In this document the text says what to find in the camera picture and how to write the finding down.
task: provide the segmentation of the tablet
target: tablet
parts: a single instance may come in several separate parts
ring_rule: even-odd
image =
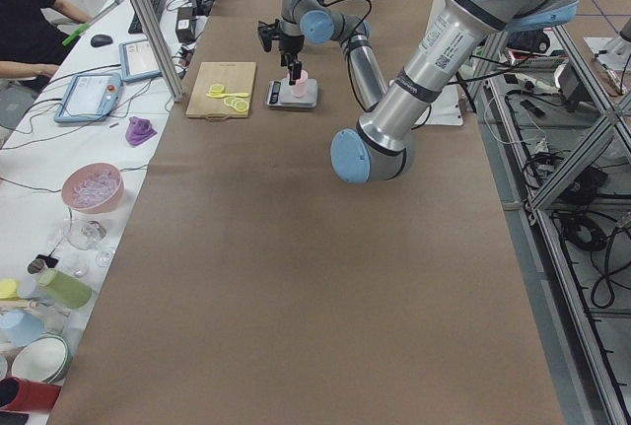
[[[157,77],[162,72],[149,40],[135,40],[118,46],[123,82],[137,82]]]
[[[55,113],[56,122],[104,119],[115,107],[122,90],[117,73],[83,73],[72,77]]]

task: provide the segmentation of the clear glass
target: clear glass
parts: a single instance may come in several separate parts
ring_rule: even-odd
[[[107,234],[98,221],[64,220],[61,228],[63,238],[79,250],[95,248]]]

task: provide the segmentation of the light blue joint cap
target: light blue joint cap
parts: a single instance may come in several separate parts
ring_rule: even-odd
[[[334,25],[325,11],[314,9],[305,13],[300,20],[300,30],[311,42],[320,44],[333,36]]]
[[[364,25],[364,30],[366,31],[366,37],[370,37],[371,36],[371,25],[368,23],[368,21],[363,21],[362,24]]]
[[[579,2],[568,4],[561,8],[552,9],[543,13],[533,14],[521,19],[514,19],[506,26],[506,31],[516,33],[520,31],[533,31],[535,29],[550,28],[569,23],[576,16]]]
[[[342,129],[331,142],[331,163],[346,183],[365,183],[371,174],[371,158],[364,141],[353,129]]]

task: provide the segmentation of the red cup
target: red cup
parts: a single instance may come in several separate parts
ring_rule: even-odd
[[[49,412],[60,392],[61,386],[22,378],[6,378],[0,381],[0,410],[5,412]]]

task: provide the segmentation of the computer mouse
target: computer mouse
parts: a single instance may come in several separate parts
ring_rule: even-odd
[[[90,45],[92,47],[103,47],[104,45],[110,45],[113,39],[106,34],[97,34],[90,39]]]

